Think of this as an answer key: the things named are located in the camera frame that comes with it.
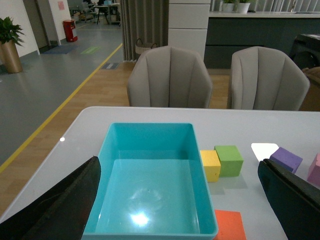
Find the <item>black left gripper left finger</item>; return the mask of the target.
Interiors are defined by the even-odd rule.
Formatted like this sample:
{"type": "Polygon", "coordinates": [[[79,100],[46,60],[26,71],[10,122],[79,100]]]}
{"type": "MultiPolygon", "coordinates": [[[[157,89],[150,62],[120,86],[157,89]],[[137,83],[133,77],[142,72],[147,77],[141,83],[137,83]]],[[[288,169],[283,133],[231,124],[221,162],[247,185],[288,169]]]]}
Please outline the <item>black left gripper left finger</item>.
{"type": "Polygon", "coordinates": [[[93,156],[0,224],[2,240],[80,240],[95,202],[101,165],[93,156]]]}

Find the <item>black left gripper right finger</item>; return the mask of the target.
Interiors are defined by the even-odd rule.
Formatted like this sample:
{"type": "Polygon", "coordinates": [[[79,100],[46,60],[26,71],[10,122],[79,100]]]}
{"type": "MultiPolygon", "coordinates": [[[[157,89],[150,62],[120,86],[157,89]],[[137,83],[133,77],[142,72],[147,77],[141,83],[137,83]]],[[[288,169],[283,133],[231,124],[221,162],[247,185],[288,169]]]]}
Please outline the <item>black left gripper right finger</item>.
{"type": "Polygon", "coordinates": [[[257,169],[267,200],[289,240],[320,238],[320,190],[270,159],[257,169]]]}

